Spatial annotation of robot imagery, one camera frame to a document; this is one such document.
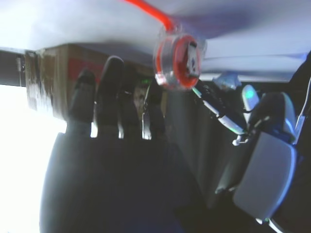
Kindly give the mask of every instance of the cardboard box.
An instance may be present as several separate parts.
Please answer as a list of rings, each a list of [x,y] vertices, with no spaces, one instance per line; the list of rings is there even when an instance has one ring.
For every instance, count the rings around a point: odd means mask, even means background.
[[[84,68],[88,68],[99,82],[108,57],[106,54],[77,45],[62,45],[27,52],[25,71],[29,106],[39,112],[66,120],[72,91],[79,73]],[[153,77],[152,68],[139,64],[133,65],[139,74]]]

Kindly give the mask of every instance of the wire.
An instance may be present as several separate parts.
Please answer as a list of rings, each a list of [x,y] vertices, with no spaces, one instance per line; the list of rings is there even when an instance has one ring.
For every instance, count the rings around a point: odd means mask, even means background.
[[[299,114],[299,116],[302,116],[303,115],[303,112],[305,111],[305,108],[307,106],[307,102],[308,102],[308,97],[309,97],[309,92],[310,92],[310,84],[311,84],[311,77],[309,79],[309,84],[308,84],[308,89],[307,89],[307,94],[306,94],[306,100],[305,100],[305,103],[301,109],[301,113]]]
[[[173,29],[173,22],[171,21],[171,19],[160,10],[146,3],[144,0],[125,0],[125,1],[137,6],[147,14],[159,20],[161,23],[163,23],[166,31],[170,31]]]

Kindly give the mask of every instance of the red tube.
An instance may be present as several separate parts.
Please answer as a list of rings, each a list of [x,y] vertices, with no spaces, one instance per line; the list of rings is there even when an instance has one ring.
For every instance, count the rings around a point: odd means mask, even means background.
[[[137,6],[147,14],[153,16],[154,18],[162,22],[166,31],[170,31],[173,29],[173,23],[170,20],[170,18],[160,10],[146,3],[144,0],[125,0],[125,1]]]

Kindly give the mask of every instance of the clear plastic object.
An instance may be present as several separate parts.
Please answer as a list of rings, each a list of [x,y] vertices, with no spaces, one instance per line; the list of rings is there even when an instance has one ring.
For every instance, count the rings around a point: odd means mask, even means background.
[[[188,90],[196,85],[201,74],[206,41],[195,38],[176,27],[160,32],[154,51],[157,83],[171,90]]]

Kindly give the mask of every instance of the red cable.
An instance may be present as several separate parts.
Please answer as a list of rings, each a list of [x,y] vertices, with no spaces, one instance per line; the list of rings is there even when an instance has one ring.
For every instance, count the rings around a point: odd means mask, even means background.
[[[173,29],[173,23],[170,20],[170,18],[160,10],[146,3],[144,0],[125,0],[125,1],[137,6],[147,14],[153,16],[154,18],[162,22],[166,31],[170,31]]]

